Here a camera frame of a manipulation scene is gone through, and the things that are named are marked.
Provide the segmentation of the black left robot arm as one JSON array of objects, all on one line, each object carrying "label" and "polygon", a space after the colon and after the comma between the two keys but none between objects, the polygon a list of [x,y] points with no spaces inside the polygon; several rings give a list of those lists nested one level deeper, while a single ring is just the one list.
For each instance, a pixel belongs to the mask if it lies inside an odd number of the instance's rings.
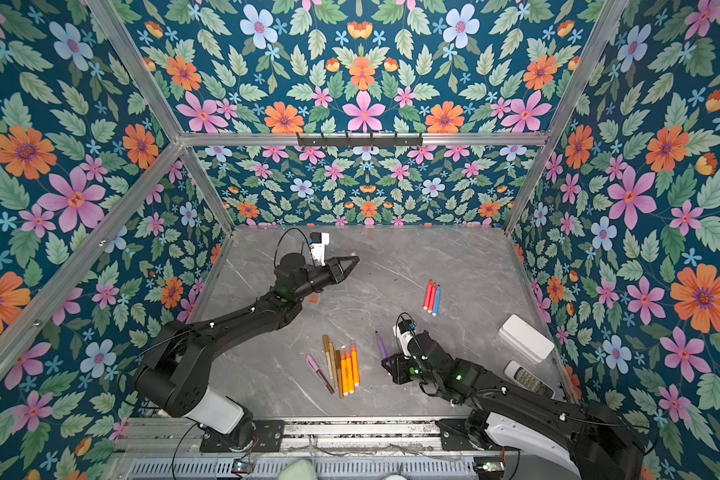
[{"label": "black left robot arm", "polygon": [[188,418],[229,436],[250,421],[249,412],[209,383],[212,364],[226,351],[288,326],[313,293],[342,283],[360,263],[356,255],[322,265],[289,253],[274,267],[275,283],[249,306],[207,321],[165,325],[147,348],[135,376],[136,392],[173,418]]}]

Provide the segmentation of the purple highlighter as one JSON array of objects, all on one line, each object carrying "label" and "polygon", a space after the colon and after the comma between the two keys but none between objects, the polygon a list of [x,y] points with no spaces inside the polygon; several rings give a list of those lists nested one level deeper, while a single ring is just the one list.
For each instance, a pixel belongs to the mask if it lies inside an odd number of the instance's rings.
[{"label": "purple highlighter", "polygon": [[375,331],[374,335],[375,335],[377,347],[379,349],[381,361],[385,362],[389,358],[389,355],[388,355],[384,340],[379,331]]}]

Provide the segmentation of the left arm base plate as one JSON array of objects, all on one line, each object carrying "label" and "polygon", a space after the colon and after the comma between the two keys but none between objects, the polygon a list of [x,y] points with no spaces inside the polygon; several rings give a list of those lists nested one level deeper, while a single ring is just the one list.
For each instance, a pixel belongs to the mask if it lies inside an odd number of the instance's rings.
[{"label": "left arm base plate", "polygon": [[286,422],[283,420],[244,420],[229,434],[203,427],[201,453],[274,453],[280,450]]}]

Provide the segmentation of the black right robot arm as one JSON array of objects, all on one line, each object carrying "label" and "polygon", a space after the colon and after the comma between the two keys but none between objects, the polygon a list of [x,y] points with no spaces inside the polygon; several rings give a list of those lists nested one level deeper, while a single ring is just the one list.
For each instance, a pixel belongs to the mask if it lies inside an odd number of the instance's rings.
[{"label": "black right robot arm", "polygon": [[529,453],[580,479],[640,478],[646,449],[606,404],[582,406],[529,391],[452,357],[407,321],[398,322],[393,333],[400,351],[382,362],[393,382],[415,382],[429,397],[469,405],[465,428],[473,445]]}]

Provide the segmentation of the pink highlighter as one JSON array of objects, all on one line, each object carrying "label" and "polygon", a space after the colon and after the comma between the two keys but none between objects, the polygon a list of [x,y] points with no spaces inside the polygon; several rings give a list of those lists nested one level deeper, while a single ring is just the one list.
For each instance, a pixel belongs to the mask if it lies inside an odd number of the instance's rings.
[{"label": "pink highlighter", "polygon": [[426,311],[430,310],[430,303],[431,303],[433,287],[434,287],[434,283],[430,279],[427,284],[427,288],[426,288],[426,292],[425,292],[425,299],[424,299],[424,303],[423,303],[423,309]]},{"label": "pink highlighter", "polygon": [[438,285],[436,282],[432,281],[429,285],[428,289],[428,296],[425,304],[425,308],[428,313],[432,314],[434,312],[434,304],[435,299],[437,295]]}]

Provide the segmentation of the blue highlighter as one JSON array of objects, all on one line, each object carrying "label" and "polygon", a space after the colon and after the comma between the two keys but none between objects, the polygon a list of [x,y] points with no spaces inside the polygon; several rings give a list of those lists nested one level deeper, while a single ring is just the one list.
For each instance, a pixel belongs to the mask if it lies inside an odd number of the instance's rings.
[{"label": "blue highlighter", "polygon": [[440,309],[440,299],[441,299],[441,285],[437,285],[437,288],[435,290],[434,299],[432,302],[432,315],[437,316]]}]

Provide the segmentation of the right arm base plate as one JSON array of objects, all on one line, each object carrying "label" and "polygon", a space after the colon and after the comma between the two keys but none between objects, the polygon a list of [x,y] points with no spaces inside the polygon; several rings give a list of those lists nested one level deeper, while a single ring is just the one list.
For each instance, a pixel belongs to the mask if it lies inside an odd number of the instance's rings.
[{"label": "right arm base plate", "polygon": [[468,426],[466,418],[438,419],[434,425],[439,429],[441,448],[445,451],[517,451],[517,448],[499,445],[485,431]]}]

